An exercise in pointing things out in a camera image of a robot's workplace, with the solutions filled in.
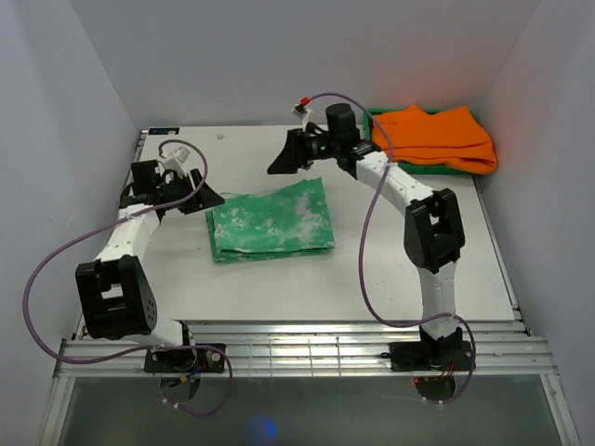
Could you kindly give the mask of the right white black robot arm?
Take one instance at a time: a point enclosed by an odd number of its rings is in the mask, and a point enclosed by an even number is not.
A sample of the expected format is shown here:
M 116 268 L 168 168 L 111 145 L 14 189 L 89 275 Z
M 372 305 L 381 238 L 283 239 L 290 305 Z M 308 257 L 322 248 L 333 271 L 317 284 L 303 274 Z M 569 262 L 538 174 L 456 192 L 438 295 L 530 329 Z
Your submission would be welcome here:
M 349 104 L 328 106 L 327 128 L 322 129 L 311 122 L 308 103 L 303 99 L 294 106 L 301 126 L 288 131 L 268 174 L 295 174 L 317 160 L 334 159 L 341 170 L 396 208 L 404 218 L 404 251 L 419 276 L 422 318 L 419 341 L 390 346 L 392 368 L 472 370 L 473 345 L 464 341 L 456 316 L 455 271 L 465 244 L 456 194 L 415 180 L 376 143 L 363 138 Z

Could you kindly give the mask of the green white tie-dye trousers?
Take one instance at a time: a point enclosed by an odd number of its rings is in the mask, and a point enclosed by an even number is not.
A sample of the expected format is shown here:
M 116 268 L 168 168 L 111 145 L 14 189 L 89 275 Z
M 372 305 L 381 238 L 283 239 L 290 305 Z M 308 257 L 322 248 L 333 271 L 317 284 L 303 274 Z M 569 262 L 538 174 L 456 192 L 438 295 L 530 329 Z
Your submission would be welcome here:
M 228 194 L 206 212 L 206 222 L 218 264 L 319 255 L 336 247 L 319 177 L 263 193 Z

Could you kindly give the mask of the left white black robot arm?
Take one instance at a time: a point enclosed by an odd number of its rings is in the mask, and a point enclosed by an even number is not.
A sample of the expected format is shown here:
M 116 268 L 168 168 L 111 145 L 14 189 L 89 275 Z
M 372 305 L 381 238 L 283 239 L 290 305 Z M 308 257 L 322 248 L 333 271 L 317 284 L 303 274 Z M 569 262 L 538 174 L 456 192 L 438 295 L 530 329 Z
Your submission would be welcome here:
M 158 315 L 158 305 L 142 266 L 165 213 L 201 212 L 225 203 L 197 168 L 160 169 L 154 161 L 131 165 L 132 180 L 121 192 L 117 225 L 91 262 L 79 265 L 75 281 L 86 330 L 94 339 L 127 339 L 157 346 L 150 358 L 166 369 L 186 372 L 199 362 L 188 326 Z

